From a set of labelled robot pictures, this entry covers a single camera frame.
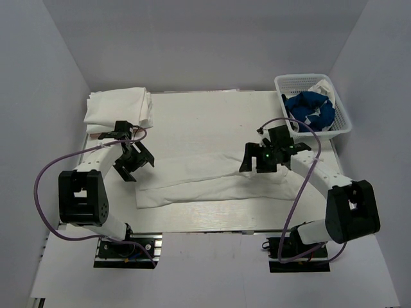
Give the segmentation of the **white t-shirt black print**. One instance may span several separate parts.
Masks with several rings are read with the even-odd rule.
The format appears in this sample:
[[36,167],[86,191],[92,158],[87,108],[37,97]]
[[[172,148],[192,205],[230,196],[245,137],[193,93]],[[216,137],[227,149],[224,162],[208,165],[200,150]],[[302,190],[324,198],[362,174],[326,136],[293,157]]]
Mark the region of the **white t-shirt black print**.
[[242,158],[240,152],[226,152],[157,160],[154,167],[145,166],[134,172],[136,207],[296,197],[302,184],[300,176],[284,166],[278,166],[275,173],[240,173]]

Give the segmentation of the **blue Mickey Mouse t-shirt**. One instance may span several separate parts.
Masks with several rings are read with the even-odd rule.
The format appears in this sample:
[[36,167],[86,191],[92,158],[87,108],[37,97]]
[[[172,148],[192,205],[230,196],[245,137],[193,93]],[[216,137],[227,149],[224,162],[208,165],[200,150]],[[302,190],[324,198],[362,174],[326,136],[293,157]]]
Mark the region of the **blue Mickey Mouse t-shirt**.
[[284,107],[289,118],[308,125],[314,132],[325,132],[335,120],[335,108],[327,96],[303,91],[298,95],[285,98]]

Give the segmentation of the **white t-shirt green trim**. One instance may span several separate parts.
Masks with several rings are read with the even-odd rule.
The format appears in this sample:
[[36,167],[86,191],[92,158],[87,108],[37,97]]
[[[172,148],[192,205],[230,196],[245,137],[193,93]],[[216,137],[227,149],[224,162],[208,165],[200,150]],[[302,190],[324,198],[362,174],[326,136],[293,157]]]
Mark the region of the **white t-shirt green trim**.
[[336,97],[333,86],[325,79],[320,80],[315,85],[311,86],[308,92],[315,92],[323,96],[327,96],[333,107],[335,107]]

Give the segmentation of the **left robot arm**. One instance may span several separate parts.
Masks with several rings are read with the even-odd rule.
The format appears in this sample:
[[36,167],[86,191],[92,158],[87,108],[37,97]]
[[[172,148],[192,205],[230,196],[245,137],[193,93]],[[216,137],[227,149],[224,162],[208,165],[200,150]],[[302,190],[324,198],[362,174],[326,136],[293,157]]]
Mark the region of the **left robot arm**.
[[113,131],[101,133],[99,144],[87,150],[76,168],[58,177],[60,220],[114,239],[113,247],[122,256],[134,252],[136,240],[128,235],[129,225],[110,213],[104,179],[113,168],[123,181],[135,182],[134,171],[154,166],[154,156],[140,140],[133,140],[134,129],[127,121],[116,121]]

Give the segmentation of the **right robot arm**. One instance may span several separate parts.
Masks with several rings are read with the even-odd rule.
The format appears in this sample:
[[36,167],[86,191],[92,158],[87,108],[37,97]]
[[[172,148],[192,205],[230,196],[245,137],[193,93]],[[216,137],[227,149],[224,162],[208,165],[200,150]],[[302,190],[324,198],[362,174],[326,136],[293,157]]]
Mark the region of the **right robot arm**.
[[292,229],[291,251],[299,256],[312,250],[313,244],[334,241],[343,244],[380,231],[381,223],[372,185],[354,181],[337,173],[316,156],[305,143],[296,143],[286,126],[268,131],[260,144],[248,142],[240,172],[275,172],[279,165],[307,177],[326,199],[324,219],[304,223]]

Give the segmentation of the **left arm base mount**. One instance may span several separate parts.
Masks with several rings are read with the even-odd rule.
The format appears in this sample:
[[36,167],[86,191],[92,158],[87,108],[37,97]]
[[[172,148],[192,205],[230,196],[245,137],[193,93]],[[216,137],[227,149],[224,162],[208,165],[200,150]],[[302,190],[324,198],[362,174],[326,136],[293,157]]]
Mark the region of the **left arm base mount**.
[[[162,234],[132,234],[129,241],[139,243],[150,254],[154,263],[161,256]],[[140,247],[99,240],[94,258],[95,268],[154,269],[154,265]]]

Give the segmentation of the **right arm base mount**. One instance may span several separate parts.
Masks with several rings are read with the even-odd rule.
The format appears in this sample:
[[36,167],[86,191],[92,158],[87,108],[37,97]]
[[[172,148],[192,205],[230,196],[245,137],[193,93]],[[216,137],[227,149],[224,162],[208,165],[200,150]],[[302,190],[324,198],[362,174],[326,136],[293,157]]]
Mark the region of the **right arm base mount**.
[[280,263],[278,260],[278,250],[280,237],[268,237],[261,245],[262,250],[268,253],[268,265],[271,273],[326,273],[330,272],[328,262],[328,251],[324,245],[318,250],[306,253],[306,251],[316,247],[316,244],[305,245],[294,239],[285,237],[283,249],[281,251],[282,260],[291,259],[299,254],[304,254],[301,258],[292,262]]

